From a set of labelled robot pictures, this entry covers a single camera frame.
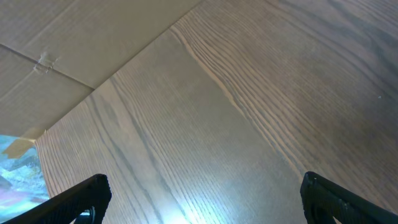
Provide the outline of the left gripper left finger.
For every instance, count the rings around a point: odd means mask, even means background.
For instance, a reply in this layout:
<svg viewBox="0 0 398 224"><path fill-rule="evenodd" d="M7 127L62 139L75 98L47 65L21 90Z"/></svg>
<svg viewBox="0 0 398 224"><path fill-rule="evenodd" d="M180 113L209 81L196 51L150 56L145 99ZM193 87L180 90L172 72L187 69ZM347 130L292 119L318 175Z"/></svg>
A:
<svg viewBox="0 0 398 224"><path fill-rule="evenodd" d="M95 174L4 224L102 224L111 197L107 176Z"/></svg>

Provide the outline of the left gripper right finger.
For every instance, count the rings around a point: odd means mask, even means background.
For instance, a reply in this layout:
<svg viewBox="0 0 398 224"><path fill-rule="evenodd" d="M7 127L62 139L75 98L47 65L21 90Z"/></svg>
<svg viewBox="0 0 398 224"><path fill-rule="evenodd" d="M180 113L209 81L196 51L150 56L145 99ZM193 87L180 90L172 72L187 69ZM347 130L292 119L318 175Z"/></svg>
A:
<svg viewBox="0 0 398 224"><path fill-rule="evenodd" d="M336 183L308 171L300 187L309 224L396 224L397 215L361 198Z"/></svg>

